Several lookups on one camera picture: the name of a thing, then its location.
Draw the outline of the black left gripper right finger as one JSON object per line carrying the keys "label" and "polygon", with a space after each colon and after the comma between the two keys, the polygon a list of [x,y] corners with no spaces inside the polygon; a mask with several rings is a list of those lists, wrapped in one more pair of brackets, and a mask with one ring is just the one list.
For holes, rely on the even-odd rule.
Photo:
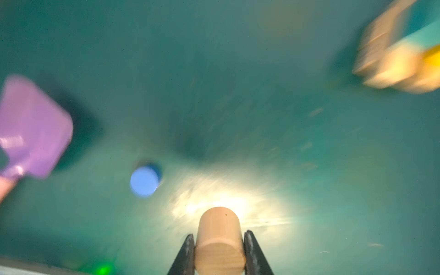
{"label": "black left gripper right finger", "polygon": [[246,275],[274,275],[256,236],[251,230],[247,230],[244,233],[244,251]]}

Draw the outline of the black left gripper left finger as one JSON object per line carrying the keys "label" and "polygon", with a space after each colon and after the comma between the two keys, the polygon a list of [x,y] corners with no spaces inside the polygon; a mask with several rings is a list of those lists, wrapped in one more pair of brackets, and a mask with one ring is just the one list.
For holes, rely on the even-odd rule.
{"label": "black left gripper left finger", "polygon": [[188,234],[168,275],[195,275],[195,241],[194,235]]}

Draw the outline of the wooden cylinder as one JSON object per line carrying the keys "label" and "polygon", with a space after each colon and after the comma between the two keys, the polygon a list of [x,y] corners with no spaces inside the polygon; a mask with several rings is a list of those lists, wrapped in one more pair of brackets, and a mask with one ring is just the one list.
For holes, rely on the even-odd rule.
{"label": "wooden cylinder", "polygon": [[195,270],[200,275],[241,275],[245,269],[241,224],[225,207],[213,207],[199,220]]}

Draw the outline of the blue cylinder block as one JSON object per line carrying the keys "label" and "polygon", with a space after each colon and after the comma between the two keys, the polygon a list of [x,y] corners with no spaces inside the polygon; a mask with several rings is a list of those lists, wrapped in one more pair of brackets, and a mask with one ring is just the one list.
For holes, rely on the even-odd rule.
{"label": "blue cylinder block", "polygon": [[131,191],[138,197],[152,196],[162,183],[162,171],[155,163],[145,163],[137,167],[129,181]]}

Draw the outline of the wooden block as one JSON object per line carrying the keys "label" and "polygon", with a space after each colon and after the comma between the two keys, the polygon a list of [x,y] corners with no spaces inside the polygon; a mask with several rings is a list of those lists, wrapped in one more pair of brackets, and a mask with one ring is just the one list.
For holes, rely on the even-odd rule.
{"label": "wooden block", "polygon": [[415,75],[422,48],[407,40],[417,1],[393,1],[362,34],[352,73],[376,89],[397,85]]}
{"label": "wooden block", "polygon": [[440,88],[440,67],[421,63],[415,73],[394,86],[411,94],[425,94]]}

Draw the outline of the yellow cube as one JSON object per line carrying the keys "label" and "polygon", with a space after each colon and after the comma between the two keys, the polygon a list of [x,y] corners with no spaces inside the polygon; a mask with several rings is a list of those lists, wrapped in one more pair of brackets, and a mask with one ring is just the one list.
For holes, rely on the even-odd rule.
{"label": "yellow cube", "polygon": [[431,66],[439,67],[440,66],[440,44],[429,48],[423,54],[423,61],[425,64],[429,64]]}

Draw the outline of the teal cube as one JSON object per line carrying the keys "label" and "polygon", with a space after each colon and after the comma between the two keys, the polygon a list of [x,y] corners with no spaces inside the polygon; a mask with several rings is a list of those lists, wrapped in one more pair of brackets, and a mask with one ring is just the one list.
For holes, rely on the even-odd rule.
{"label": "teal cube", "polygon": [[403,11],[396,45],[410,45],[422,51],[440,44],[440,2],[414,1]]}

